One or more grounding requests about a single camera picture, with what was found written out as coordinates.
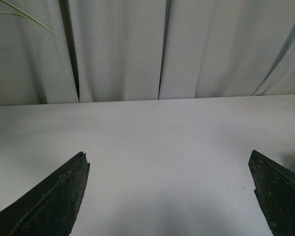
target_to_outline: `white tabletop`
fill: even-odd
[[[0,107],[0,210],[84,151],[73,236],[270,236],[253,149],[290,166],[295,95]]]

